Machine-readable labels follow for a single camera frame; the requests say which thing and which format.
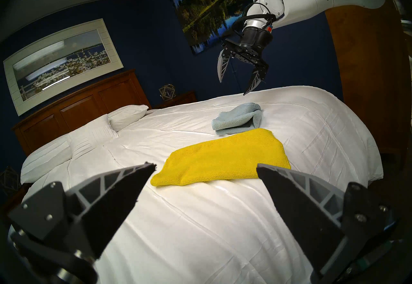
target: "picture frame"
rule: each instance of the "picture frame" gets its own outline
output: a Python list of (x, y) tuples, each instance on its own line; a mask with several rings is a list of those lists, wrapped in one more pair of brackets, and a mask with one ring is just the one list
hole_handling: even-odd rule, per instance
[(48, 35), (3, 65), (19, 116), (67, 89), (123, 68), (103, 19)]

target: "white picture frame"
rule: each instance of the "white picture frame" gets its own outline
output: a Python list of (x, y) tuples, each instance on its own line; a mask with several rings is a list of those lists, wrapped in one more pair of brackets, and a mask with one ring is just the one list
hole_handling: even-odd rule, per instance
[[(29, 55), (35, 52), (38, 52), (43, 48), (46, 48), (47, 46), (51, 46), (59, 41), (93, 30), (97, 30), (97, 32), (99, 33), (100, 39), (102, 41), (101, 43), (103, 44), (104, 49), (107, 55), (109, 56), (110, 62), (105, 62), (104, 65), (84, 71), (75, 76), (68, 77), (68, 79), (63, 79), (63, 81), (60, 81), (59, 83), (55, 83), (47, 88), (44, 88), (41, 92), (23, 101), (22, 93), (17, 85), (13, 66), (16, 63), (20, 62), (22, 59), (28, 57)], [(37, 106), (38, 104), (54, 97), (55, 95), (67, 89), (70, 89), (74, 86), (77, 86), (83, 82), (86, 82), (98, 76), (123, 68), (123, 64), (120, 61), (120, 58), (117, 54), (115, 46), (113, 45), (112, 39), (110, 38), (110, 35), (107, 31), (103, 19), (97, 19), (85, 22), (83, 24), (78, 24), (76, 26), (46, 36), (34, 43), (31, 43), (30, 45), (24, 47), (23, 49), (8, 57), (6, 60), (3, 61), (3, 65), (10, 95), (12, 97), (16, 112), (19, 116), (25, 113), (26, 111), (30, 110), (31, 108)]]

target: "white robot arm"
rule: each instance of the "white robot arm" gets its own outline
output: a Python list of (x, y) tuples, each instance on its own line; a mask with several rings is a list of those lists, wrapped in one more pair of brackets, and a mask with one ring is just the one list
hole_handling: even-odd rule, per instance
[(312, 18), (332, 7), (342, 5), (358, 5), (375, 9), (383, 5), (385, 0), (253, 0), (245, 17), (239, 18), (232, 26), (234, 30), (243, 27), (240, 42), (229, 39), (224, 41), (224, 49), (218, 58), (218, 76), (222, 82), (228, 66), (229, 58), (255, 66), (248, 89), (244, 94), (255, 89), (264, 79), (268, 65), (261, 54), (273, 39), (272, 29)]

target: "wooden furniture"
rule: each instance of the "wooden furniture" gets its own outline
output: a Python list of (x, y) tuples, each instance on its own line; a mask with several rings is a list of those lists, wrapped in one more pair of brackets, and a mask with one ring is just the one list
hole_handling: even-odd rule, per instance
[(33, 185), (33, 183), (23, 183), (21, 188), (17, 191), (17, 193), (9, 198), (5, 204), (3, 204), (0, 208), (0, 218), (2, 219), (5, 225), (10, 225), (10, 219), (7, 217), (8, 213), (18, 206), (23, 197), (26, 195), (28, 189)]
[(180, 104), (197, 102), (194, 91), (189, 91), (187, 93), (181, 94), (172, 100), (165, 101), (161, 104), (158, 104), (154, 109), (163, 109), (172, 106), (178, 106)]
[(30, 115), (12, 130), (29, 155), (61, 135), (130, 104), (145, 104), (150, 108), (134, 69), (69, 94)]
[(393, 0), (378, 9), (325, 11), (345, 104), (365, 123), (380, 153), (404, 163), (411, 118), (411, 79), (405, 36)]

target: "white pillow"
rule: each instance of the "white pillow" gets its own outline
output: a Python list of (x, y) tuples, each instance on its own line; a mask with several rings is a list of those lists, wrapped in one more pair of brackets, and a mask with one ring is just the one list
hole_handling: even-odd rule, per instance
[(72, 151), (72, 159), (76, 160), (98, 145), (118, 136), (110, 126), (107, 114), (94, 119), (68, 134), (67, 140)]
[(110, 125), (112, 129), (117, 132), (143, 118), (147, 109), (149, 109), (149, 107), (144, 104), (141, 106), (130, 105), (118, 108), (108, 114)]
[(20, 181), (34, 183), (56, 166), (70, 160), (72, 151), (67, 141), (67, 135), (45, 144), (30, 154), (21, 168)]

